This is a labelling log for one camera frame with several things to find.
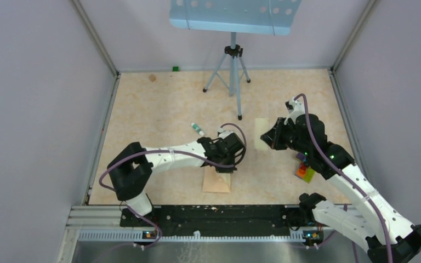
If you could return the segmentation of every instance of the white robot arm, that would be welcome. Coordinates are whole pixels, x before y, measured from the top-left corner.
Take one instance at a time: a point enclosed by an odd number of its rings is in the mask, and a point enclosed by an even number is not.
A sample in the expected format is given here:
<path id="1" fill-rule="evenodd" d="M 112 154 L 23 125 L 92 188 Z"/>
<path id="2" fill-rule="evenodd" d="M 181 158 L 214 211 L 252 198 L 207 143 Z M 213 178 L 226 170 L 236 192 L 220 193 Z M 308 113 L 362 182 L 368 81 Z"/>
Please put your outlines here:
<path id="1" fill-rule="evenodd" d="M 309 114 L 309 118 L 306 117 L 305 106 L 302 102 L 292 98 L 286 106 L 289 112 L 288 117 L 278 118 L 275 126 L 263 134 L 261 139 L 272 149 L 290 148 L 304 154 L 308 165 L 348 197 L 365 219 L 359 219 L 339 209 L 319 194 L 310 196 L 303 194 L 300 197 L 300 207 L 310 215 L 308 221 L 319 222 L 334 228 L 366 251 L 374 263 L 387 262 L 385 232 L 391 243 L 393 262 L 408 262 L 419 253 L 421 225 L 414 225 L 399 214 L 368 182 L 354 163 L 354 159 L 341 146 L 327 141 L 325 126 L 316 115 Z M 332 169 L 316 149 L 312 137 L 329 162 L 353 180 L 356 186 Z M 369 200 L 378 208 L 383 217 L 386 231 Z"/>
<path id="2" fill-rule="evenodd" d="M 142 147 L 129 144 L 108 166 L 113 190 L 119 201 L 141 216 L 152 211 L 144 187 L 152 174 L 182 167 L 215 166 L 217 172 L 232 173 L 246 151 L 246 146 L 232 131 L 219 131 L 216 139 L 201 137 L 188 144 L 171 147 Z"/>

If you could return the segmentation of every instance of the light blue music stand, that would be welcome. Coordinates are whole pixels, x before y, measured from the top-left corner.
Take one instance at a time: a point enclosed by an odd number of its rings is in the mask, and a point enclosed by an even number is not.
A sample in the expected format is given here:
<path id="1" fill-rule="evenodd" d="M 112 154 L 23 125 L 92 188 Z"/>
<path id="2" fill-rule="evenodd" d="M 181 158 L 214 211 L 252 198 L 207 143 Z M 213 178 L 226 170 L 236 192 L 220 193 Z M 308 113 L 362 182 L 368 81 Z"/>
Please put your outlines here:
<path id="1" fill-rule="evenodd" d="M 236 44 L 236 33 L 288 35 L 300 3 L 301 0 L 170 0 L 170 23 L 173 26 L 231 32 L 230 46 L 225 47 L 219 65 L 202 91 L 208 90 L 216 75 L 226 85 L 230 96 L 236 87 L 239 120 L 242 119 L 240 80 L 243 75 L 248 83 L 251 79 L 241 57 L 243 49 Z M 230 85 L 218 73 L 227 55 L 232 57 Z M 238 74 L 238 59 L 243 68 L 241 76 Z"/>

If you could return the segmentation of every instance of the gray wall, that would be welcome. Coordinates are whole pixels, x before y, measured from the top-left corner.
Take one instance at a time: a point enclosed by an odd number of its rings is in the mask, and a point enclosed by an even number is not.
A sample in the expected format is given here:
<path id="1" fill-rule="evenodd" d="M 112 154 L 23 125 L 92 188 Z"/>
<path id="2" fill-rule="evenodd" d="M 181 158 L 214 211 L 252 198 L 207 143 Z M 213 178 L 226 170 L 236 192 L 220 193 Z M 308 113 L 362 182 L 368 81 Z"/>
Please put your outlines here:
<path id="1" fill-rule="evenodd" d="M 338 79 L 368 176 L 421 224 L 421 1 L 382 0 Z"/>
<path id="2" fill-rule="evenodd" d="M 230 44 L 227 32 L 173 27 L 170 0 L 81 2 L 120 71 L 171 70 L 174 65 L 214 69 Z M 330 67 L 367 2 L 303 0 L 290 35 L 237 36 L 245 63 L 250 68 Z"/>
<path id="3" fill-rule="evenodd" d="M 0 262 L 54 262 L 113 84 L 69 1 L 0 1 Z"/>

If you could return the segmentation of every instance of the tripod leg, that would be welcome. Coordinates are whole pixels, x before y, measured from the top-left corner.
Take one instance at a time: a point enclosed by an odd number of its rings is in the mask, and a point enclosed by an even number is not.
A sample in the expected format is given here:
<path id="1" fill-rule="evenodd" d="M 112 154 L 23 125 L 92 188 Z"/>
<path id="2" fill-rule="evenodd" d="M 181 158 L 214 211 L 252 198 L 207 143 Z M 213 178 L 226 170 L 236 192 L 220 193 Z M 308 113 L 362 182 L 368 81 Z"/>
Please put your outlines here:
<path id="1" fill-rule="evenodd" d="M 248 70 L 246 70 L 246 65 L 243 62 L 243 58 L 240 57 L 241 66 L 243 67 L 243 72 L 246 75 L 246 82 L 251 83 L 251 79 L 249 78 Z"/>
<path id="2" fill-rule="evenodd" d="M 233 58 L 233 74 L 235 79 L 236 86 L 236 103 L 238 105 L 238 119 L 241 120 L 243 116 L 241 115 L 241 98 L 240 98 L 240 78 L 238 76 L 238 57 Z"/>
<path id="3" fill-rule="evenodd" d="M 222 66 L 224 60 L 225 60 L 226 54 L 224 53 L 224 55 L 222 56 L 222 58 L 220 59 L 220 63 L 219 65 L 215 68 L 214 72 L 212 73 L 212 75 L 210 76 L 209 81 L 207 82 L 206 86 L 204 87 L 204 89 L 202 90 L 202 92 L 206 92 L 207 89 L 209 88 L 210 84 L 212 83 L 212 80 L 214 79 L 215 75 L 217 74 L 217 71 L 219 71 L 220 67 Z"/>
<path id="4" fill-rule="evenodd" d="M 233 94 L 235 93 L 235 80 L 234 80 L 234 78 L 233 78 L 233 76 L 235 75 L 233 72 L 234 72 L 234 67 L 233 67 L 233 60 L 234 60 L 234 58 L 233 57 L 231 57 L 231 60 L 230 60 L 230 92 L 228 92 L 228 96 L 233 96 Z"/>

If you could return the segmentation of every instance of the wooden block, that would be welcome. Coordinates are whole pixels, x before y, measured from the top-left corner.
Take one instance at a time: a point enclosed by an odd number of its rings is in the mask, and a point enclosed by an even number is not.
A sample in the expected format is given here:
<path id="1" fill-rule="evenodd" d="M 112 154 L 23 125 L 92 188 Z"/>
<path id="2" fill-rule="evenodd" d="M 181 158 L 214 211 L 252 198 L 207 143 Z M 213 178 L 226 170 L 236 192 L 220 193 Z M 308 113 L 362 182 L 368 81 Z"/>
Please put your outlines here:
<path id="1" fill-rule="evenodd" d="M 230 174 L 220 174 L 215 171 L 215 167 L 206 166 L 204 168 L 202 191 L 213 193 L 230 193 Z"/>

